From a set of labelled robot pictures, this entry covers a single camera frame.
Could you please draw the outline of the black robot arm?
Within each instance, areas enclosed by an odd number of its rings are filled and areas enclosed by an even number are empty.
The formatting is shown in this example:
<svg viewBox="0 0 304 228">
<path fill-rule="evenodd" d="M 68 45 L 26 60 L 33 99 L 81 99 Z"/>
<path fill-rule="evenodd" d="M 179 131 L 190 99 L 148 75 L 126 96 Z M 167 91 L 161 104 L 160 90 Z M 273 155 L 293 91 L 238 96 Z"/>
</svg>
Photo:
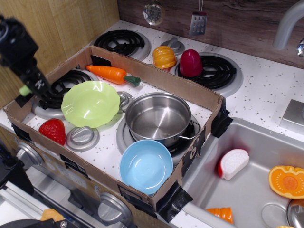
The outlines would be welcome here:
<svg viewBox="0 0 304 228">
<path fill-rule="evenodd" d="M 8 67 L 24 84 L 23 96 L 32 93 L 43 98 L 50 84 L 34 58 L 38 46 L 25 26 L 14 17 L 0 16 L 0 65 Z"/>
</svg>

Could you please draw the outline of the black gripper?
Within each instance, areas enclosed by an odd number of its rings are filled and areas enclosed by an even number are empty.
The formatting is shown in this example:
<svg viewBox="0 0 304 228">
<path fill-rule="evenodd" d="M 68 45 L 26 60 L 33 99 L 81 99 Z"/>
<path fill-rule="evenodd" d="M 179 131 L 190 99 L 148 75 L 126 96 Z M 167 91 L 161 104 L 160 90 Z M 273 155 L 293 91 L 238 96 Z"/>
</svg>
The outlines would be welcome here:
<svg viewBox="0 0 304 228">
<path fill-rule="evenodd" d="M 22 77 L 32 94 L 42 99 L 50 84 L 37 68 L 34 59 L 37 50 L 37 44 L 21 22 L 13 17 L 0 18 L 0 65 Z"/>
</svg>

